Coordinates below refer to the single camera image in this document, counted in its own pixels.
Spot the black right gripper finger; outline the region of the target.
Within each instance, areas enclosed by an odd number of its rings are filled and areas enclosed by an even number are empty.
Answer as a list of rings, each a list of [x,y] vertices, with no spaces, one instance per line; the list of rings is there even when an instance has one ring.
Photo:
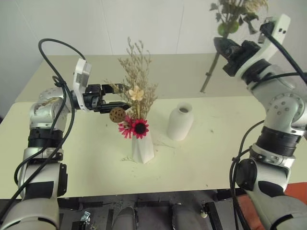
[[[231,47],[240,47],[240,45],[234,42],[233,40],[223,37],[215,37],[214,46],[217,51],[226,51]]]
[[[221,43],[221,44],[215,44],[215,49],[218,54],[220,54],[222,57],[224,57],[227,61],[231,60],[231,51],[232,45],[229,43]]]

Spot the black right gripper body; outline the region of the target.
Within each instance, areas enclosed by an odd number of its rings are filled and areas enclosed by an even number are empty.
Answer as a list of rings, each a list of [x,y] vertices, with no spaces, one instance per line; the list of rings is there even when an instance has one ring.
[[[240,67],[260,50],[255,42],[245,40],[240,47],[231,47],[231,60],[223,67],[223,70],[234,77]]]

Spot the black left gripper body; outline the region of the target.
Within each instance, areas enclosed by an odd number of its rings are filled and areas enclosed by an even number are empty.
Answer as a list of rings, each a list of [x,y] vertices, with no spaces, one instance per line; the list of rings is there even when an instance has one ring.
[[[86,108],[90,111],[101,112],[101,105],[103,103],[103,91],[100,84],[89,84],[85,93],[83,94],[83,100]]]

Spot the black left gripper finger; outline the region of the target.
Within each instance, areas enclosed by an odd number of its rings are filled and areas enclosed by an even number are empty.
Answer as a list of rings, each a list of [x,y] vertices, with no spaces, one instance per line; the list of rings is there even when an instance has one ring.
[[[130,105],[125,102],[109,102],[104,103],[99,106],[99,113],[101,114],[109,114],[112,109],[114,108],[121,108],[124,111],[130,108]]]
[[[121,94],[125,90],[128,89],[128,87],[125,84],[116,83],[116,84],[102,84],[101,85],[102,94]]]

